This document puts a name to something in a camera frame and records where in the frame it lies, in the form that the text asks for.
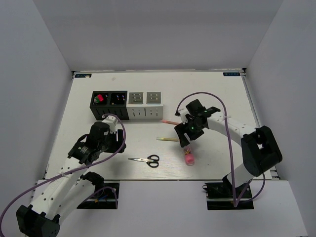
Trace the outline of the pink marker set tube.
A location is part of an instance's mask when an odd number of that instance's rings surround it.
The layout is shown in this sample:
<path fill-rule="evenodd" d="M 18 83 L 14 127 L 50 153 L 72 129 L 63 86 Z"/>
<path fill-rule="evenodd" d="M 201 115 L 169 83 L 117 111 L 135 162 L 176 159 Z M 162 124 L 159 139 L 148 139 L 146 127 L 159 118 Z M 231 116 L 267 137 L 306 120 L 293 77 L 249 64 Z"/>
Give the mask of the pink marker set tube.
<path fill-rule="evenodd" d="M 191 152 L 191 148 L 189 146 L 184 147 L 183 153 L 184 153 L 185 164 L 188 166 L 194 165 L 195 157 Z"/>

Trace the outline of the pink cap black highlighter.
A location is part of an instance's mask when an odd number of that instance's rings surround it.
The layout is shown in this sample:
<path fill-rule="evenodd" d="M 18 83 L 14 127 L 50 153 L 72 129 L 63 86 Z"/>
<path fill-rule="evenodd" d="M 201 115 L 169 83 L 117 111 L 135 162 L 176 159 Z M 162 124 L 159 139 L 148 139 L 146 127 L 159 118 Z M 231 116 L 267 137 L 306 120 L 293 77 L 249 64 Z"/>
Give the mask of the pink cap black highlighter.
<path fill-rule="evenodd" d="M 96 100 L 97 100 L 98 102 L 101 102 L 101 101 L 104 100 L 104 98 L 103 98 L 103 96 L 102 96 L 101 94 L 98 94 L 98 95 L 96 96 Z"/>

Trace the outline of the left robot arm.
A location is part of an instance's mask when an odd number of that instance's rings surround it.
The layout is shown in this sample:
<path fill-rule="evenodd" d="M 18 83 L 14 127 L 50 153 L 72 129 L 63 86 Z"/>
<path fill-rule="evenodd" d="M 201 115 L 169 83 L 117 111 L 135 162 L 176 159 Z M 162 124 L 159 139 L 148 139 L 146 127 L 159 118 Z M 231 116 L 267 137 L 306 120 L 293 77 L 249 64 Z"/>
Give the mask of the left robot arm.
<path fill-rule="evenodd" d="M 95 122 L 88 134 L 81 136 L 61 166 L 58 177 L 47 180 L 46 189 L 28 206 L 16 211 L 18 227 L 28 237 L 55 237 L 61 223 L 86 199 L 99 197 L 104 192 L 104 178 L 88 171 L 99 164 L 102 153 L 111 156 L 123 153 L 126 132 L 116 129 L 120 120 L 107 114 Z"/>

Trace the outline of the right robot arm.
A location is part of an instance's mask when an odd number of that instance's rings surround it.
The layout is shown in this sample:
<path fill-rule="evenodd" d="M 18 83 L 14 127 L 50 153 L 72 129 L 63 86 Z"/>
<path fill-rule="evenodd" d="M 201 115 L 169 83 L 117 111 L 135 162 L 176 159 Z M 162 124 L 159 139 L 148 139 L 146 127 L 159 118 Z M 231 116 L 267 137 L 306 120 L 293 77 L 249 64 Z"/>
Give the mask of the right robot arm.
<path fill-rule="evenodd" d="M 234 197 L 241 191 L 241 186 L 283 160 L 281 151 L 272 130 L 267 126 L 259 128 L 240 123 L 216 108 L 206 108 L 198 99 L 190 102 L 176 116 L 181 123 L 175 126 L 180 146 L 189 146 L 191 141 L 204 134 L 205 129 L 219 132 L 236 142 L 242 151 L 242 164 L 232 169 L 223 178 L 223 192 Z"/>

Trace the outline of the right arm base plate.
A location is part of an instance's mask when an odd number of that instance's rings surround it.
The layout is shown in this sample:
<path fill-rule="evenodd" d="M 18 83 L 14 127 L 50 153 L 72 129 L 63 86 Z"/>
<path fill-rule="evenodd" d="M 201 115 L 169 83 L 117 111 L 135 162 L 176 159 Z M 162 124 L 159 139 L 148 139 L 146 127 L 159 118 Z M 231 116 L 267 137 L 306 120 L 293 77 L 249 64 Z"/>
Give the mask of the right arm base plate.
<path fill-rule="evenodd" d="M 223 183 L 211 182 L 203 185 L 203 190 L 206 194 L 207 210 L 253 210 L 253 201 L 248 201 L 252 198 L 252 192 L 248 186 L 240 199 L 237 207 L 233 204 L 233 194 L 228 191 Z"/>

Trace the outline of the black handled scissors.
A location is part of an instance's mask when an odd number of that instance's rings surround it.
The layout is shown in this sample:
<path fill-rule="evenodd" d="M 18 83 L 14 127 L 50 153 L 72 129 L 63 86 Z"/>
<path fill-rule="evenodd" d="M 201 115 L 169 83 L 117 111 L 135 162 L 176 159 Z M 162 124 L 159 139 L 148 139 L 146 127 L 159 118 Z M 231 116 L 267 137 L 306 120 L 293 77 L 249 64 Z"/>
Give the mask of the black handled scissors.
<path fill-rule="evenodd" d="M 137 162 L 144 162 L 150 168 L 157 168 L 157 167 L 159 167 L 160 157 L 158 155 L 150 155 L 147 158 L 128 158 L 128 160 L 137 161 Z"/>

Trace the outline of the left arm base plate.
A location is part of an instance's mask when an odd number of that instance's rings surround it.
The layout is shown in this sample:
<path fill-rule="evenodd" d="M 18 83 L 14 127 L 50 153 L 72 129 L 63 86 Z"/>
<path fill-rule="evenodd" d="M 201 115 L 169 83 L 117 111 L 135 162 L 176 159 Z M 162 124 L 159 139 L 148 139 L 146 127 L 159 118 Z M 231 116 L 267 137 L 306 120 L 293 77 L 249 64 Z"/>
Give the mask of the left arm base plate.
<path fill-rule="evenodd" d="M 99 191 L 94 196 L 82 202 L 77 209 L 95 209 L 95 210 L 115 210 L 119 202 L 118 182 L 104 183 L 104 190 Z"/>

